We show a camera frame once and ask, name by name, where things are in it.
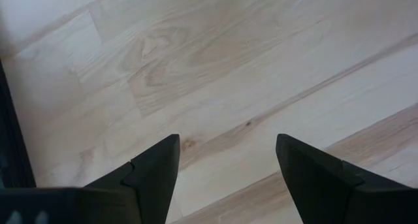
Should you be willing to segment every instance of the wood grain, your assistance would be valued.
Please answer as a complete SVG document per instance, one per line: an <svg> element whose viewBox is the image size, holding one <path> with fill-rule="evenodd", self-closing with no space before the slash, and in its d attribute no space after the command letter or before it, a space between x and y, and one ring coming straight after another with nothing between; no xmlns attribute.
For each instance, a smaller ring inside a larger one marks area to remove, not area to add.
<svg viewBox="0 0 418 224"><path fill-rule="evenodd" d="M173 133L168 222L300 221L278 133L416 185L417 0L0 1L41 186L87 184Z"/></svg>

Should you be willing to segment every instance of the light wood laminate floor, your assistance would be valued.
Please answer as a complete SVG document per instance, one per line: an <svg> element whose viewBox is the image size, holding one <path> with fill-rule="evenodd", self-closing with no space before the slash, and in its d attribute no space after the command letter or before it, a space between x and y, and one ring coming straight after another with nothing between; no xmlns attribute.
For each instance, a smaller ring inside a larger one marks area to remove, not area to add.
<svg viewBox="0 0 418 224"><path fill-rule="evenodd" d="M418 0L0 0L38 186L182 140L168 223L300 223L287 133L418 187Z"/></svg>

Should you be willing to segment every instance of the floor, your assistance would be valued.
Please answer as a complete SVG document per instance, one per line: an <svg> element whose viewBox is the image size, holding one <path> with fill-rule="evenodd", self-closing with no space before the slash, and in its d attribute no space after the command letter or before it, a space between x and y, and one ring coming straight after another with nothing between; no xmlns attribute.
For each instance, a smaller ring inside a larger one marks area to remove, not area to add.
<svg viewBox="0 0 418 224"><path fill-rule="evenodd" d="M179 133L167 223L300 223L287 133L418 187L418 0L0 0L39 186Z"/></svg>

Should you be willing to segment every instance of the black object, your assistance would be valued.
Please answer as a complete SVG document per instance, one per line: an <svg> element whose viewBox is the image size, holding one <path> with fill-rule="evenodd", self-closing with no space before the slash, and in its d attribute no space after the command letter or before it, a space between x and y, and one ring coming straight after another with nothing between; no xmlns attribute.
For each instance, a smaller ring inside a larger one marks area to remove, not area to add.
<svg viewBox="0 0 418 224"><path fill-rule="evenodd" d="M36 187L0 62L0 187Z"/></svg>
<svg viewBox="0 0 418 224"><path fill-rule="evenodd" d="M85 188L2 190L0 223L164 224L179 158L179 136L170 135Z"/></svg>
<svg viewBox="0 0 418 224"><path fill-rule="evenodd" d="M278 135L281 173L304 224L418 223L418 190Z"/></svg>

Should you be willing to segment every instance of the wooden floor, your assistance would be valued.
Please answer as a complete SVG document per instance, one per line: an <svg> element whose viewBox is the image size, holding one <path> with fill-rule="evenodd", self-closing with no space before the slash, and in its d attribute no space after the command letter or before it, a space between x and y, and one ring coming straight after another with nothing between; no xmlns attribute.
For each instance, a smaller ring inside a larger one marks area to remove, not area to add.
<svg viewBox="0 0 418 224"><path fill-rule="evenodd" d="M287 133L418 187L418 0L0 0L39 186L182 140L168 223L300 223Z"/></svg>

